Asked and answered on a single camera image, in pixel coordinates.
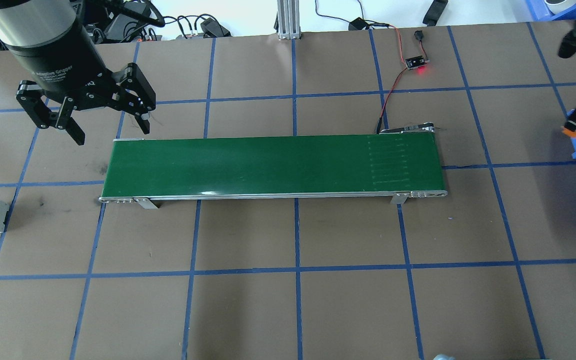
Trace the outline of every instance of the black connector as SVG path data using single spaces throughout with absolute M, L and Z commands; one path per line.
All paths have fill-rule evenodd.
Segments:
M 370 25 L 363 18 L 355 18 L 348 23 L 348 30 L 365 30 L 368 29 Z
M 426 59 L 424 59 L 423 56 L 409 57 L 406 59 L 406 68 L 408 68 L 408 70 L 421 68 L 422 66 L 426 66 Z
M 437 21 L 439 21 L 439 17 L 444 12 L 446 4 L 448 4 L 448 0 L 434 0 L 423 17 L 423 23 L 428 25 L 428 27 L 437 25 Z
M 201 23 L 201 30 L 205 38 L 230 37 L 231 32 L 212 18 L 207 18 Z

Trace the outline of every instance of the orange component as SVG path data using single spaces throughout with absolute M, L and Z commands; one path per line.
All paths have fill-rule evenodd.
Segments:
M 562 133 L 566 134 L 567 136 L 571 137 L 571 138 L 576 138 L 576 131 L 571 131 L 568 130 L 567 128 L 564 127 Z

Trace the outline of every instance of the power adapter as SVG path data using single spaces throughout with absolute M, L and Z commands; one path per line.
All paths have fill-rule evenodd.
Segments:
M 201 23 L 201 30 L 204 38 L 223 38 L 233 36 L 227 28 L 223 27 L 219 22 L 212 18 L 207 18 Z

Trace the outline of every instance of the metal post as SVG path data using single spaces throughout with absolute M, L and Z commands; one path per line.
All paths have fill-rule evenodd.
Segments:
M 301 39 L 299 26 L 299 0 L 277 0 L 279 39 Z

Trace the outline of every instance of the green conveyor belt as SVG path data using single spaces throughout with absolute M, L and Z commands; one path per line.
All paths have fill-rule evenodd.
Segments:
M 442 192 L 434 132 L 120 140 L 101 201 Z

